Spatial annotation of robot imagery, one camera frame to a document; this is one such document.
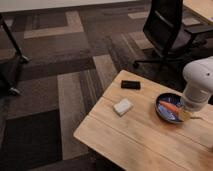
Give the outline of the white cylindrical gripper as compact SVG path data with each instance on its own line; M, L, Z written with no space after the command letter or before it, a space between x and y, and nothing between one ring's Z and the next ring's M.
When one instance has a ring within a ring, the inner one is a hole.
M183 108L179 109L178 118L183 122L190 119L203 120L196 112L200 111L208 103L210 97L211 94L209 92L187 84L180 99Z

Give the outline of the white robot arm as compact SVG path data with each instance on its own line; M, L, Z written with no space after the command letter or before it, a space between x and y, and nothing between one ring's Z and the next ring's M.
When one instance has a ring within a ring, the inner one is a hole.
M188 63L183 69L187 84L181 96L179 118L189 120L213 95L213 56Z

